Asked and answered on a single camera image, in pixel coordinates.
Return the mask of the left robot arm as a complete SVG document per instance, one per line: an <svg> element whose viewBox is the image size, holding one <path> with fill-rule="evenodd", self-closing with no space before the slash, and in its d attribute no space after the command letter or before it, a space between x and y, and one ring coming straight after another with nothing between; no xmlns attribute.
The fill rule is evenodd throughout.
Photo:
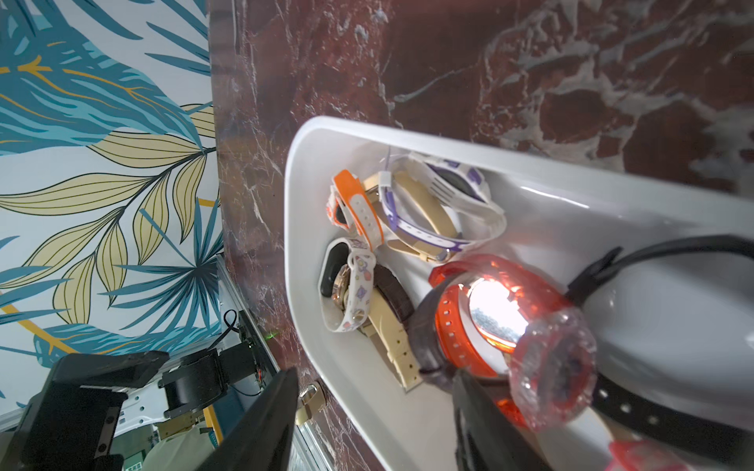
<svg viewBox="0 0 754 471"><path fill-rule="evenodd" d="M249 343L202 349L183 357L166 373L164 351L125 355L72 353L50 370L39 394L27 405L1 453L4 470L118 470L122 455L111 444L129 390L155 380L157 397L148 410L160 419L202 412L258 367Z"/></svg>

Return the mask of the purple white strap watch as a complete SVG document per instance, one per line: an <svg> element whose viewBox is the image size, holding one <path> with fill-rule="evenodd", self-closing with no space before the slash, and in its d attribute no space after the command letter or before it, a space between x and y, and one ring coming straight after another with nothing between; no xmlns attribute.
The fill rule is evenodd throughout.
<svg viewBox="0 0 754 471"><path fill-rule="evenodd" d="M399 171L408 172L440 201L459 232L457 237L432 235L402 216L393 188L393 175ZM380 204L393 231L405 230L454 256L485 245L506 231L505 211L492 199L485 176L473 166L412 151L389 156L385 168L376 174Z"/></svg>

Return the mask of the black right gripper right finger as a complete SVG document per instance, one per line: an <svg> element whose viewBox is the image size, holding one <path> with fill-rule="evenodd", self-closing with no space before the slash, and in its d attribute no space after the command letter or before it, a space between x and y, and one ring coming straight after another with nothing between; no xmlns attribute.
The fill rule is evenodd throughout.
<svg viewBox="0 0 754 471"><path fill-rule="evenodd" d="M452 396L459 470L550 468L467 371L455 374Z"/></svg>

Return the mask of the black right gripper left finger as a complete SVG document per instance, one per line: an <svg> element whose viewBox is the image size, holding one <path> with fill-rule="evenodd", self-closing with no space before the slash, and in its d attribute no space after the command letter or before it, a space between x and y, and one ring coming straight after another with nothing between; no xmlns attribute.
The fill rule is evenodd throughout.
<svg viewBox="0 0 754 471"><path fill-rule="evenodd" d="M298 407L298 370L277 372L231 434L196 470L286 470Z"/></svg>

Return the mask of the black strap watch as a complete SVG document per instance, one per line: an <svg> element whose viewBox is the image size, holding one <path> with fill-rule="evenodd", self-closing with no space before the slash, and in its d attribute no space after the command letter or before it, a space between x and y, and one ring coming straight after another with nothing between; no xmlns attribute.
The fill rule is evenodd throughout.
<svg viewBox="0 0 754 471"><path fill-rule="evenodd" d="M753 243L614 247L567 286L598 343L594 407L696 463L753 466Z"/></svg>

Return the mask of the beige strap watch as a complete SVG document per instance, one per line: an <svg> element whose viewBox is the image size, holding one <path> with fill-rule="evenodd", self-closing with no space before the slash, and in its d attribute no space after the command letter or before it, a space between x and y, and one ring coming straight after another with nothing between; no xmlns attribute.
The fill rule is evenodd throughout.
<svg viewBox="0 0 754 471"><path fill-rule="evenodd" d="M423 184L416 182L406 171L399 171L393 175L393 188L398 198L397 205L400 207L402 216L406 217L412 225L418 226L434 236L457 237L459 235L451 217L441 205L440 201L433 196ZM378 219L388 230L390 237L386 245L392 251L410 255L423 262L443 264L450 261L454 254L441 247L435 247L422 241L417 235L411 235L405 230L393 231L388 227L388 219L379 200L379 178L374 174L363 182L366 194L372 203Z"/></svg>

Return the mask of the white orange strap watch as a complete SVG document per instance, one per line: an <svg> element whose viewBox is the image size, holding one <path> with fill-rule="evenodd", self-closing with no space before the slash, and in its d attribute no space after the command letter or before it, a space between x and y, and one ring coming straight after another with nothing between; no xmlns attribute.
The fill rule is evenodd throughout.
<svg viewBox="0 0 754 471"><path fill-rule="evenodd" d="M334 226L361 237L371 251L385 243L382 225L361 181L349 170L332 179L326 213Z"/></svg>

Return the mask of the red transparent watch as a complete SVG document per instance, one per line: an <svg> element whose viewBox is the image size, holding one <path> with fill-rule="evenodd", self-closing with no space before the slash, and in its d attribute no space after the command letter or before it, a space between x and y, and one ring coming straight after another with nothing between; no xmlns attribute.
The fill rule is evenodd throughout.
<svg viewBox="0 0 754 471"><path fill-rule="evenodd" d="M540 431L592 404L596 341L579 308L544 279L492 254L434 268L401 321L424 382L451 392L465 371L510 422Z"/></svg>

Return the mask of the white pink strap watch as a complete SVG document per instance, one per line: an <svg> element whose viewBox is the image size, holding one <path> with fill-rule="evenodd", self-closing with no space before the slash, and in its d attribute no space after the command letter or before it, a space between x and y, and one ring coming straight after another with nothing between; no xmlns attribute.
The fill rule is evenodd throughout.
<svg viewBox="0 0 754 471"><path fill-rule="evenodd" d="M618 441L609 445L612 460L607 471L689 471L671 451L648 441Z"/></svg>

